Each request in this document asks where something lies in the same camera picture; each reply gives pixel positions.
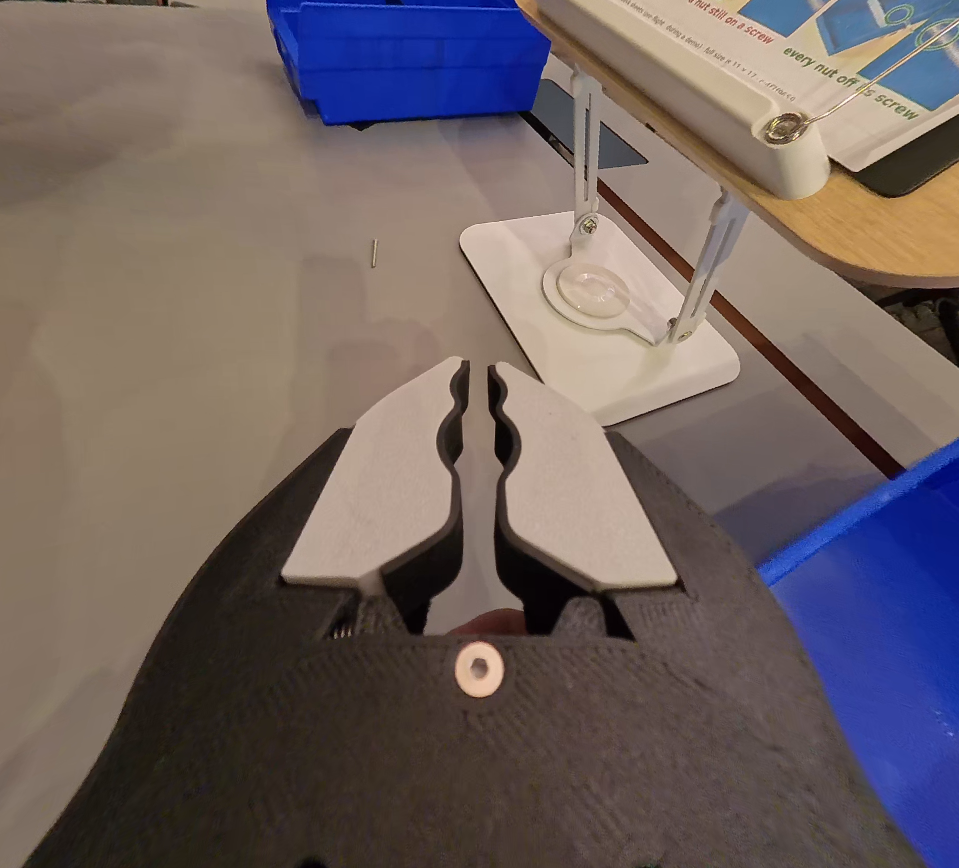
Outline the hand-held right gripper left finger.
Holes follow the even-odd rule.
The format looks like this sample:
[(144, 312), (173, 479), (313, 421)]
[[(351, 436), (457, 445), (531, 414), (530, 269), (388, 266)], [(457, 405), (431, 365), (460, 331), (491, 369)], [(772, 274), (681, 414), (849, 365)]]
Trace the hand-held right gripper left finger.
[(281, 577), (389, 598), (412, 633), (463, 558), (462, 416), (470, 364), (449, 357), (350, 430)]

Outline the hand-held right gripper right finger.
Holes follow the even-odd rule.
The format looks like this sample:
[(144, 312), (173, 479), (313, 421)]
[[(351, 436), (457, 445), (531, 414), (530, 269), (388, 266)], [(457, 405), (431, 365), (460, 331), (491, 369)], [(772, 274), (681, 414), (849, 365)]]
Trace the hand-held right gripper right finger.
[(661, 592), (679, 574), (600, 424), (504, 362), (487, 370), (497, 480), (497, 575), (521, 601), (526, 632), (552, 634), (568, 603), (598, 605), (601, 633), (617, 593)]

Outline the blue plastic bin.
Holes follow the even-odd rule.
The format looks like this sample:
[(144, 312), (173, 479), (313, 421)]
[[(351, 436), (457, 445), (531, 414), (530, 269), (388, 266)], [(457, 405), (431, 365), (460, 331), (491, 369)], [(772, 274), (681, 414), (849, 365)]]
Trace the blue plastic bin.
[(292, 88), (326, 125), (532, 108), (549, 39), (515, 0), (266, 0)]
[(770, 556), (759, 574), (887, 811), (958, 865), (958, 441)]

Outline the dark rectangular desk plate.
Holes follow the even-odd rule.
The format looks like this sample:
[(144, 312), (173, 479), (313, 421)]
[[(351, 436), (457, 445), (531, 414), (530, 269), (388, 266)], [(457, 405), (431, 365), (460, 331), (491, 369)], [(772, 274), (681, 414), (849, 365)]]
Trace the dark rectangular desk plate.
[[(573, 98), (558, 83), (541, 80), (533, 106), (523, 117), (547, 143), (572, 162), (574, 148)], [(606, 124), (600, 126), (599, 169), (646, 165), (646, 158)]]

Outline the white stand support leg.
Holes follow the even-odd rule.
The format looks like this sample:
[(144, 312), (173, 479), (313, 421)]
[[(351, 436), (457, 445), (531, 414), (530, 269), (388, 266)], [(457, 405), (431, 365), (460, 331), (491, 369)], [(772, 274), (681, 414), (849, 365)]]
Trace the white stand support leg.
[(705, 320), (721, 270), (737, 244), (748, 214), (746, 206), (729, 190), (723, 190), (713, 204), (706, 242), (700, 251), (679, 314), (669, 323), (669, 343), (685, 342)]
[(570, 246), (590, 241), (598, 228), (598, 157), (601, 135), (600, 83), (579, 65), (571, 76), (573, 99), (574, 209)]

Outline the black chair base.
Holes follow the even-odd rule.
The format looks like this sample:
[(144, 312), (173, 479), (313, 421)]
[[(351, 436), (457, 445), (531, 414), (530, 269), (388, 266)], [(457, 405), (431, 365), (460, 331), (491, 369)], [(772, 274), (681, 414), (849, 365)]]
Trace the black chair base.
[(911, 289), (887, 310), (925, 344), (958, 365), (958, 290)]

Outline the white stand ledge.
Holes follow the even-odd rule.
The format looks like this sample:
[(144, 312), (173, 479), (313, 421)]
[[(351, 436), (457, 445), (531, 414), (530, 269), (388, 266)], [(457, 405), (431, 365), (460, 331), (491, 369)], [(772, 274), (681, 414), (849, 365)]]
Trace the white stand ledge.
[(785, 201), (818, 193), (831, 162), (817, 125), (798, 140), (771, 145), (765, 124), (788, 109), (769, 88), (660, 24), (640, 0), (531, 0), (521, 10), (571, 66), (607, 92), (617, 84), (657, 107), (755, 186)]

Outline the black backing pad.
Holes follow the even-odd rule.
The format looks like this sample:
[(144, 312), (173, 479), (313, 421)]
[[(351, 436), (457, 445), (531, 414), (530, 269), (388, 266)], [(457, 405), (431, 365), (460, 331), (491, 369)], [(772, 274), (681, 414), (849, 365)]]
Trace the black backing pad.
[(878, 161), (851, 173), (884, 199), (899, 199), (935, 179), (958, 161), (958, 117), (918, 136)]

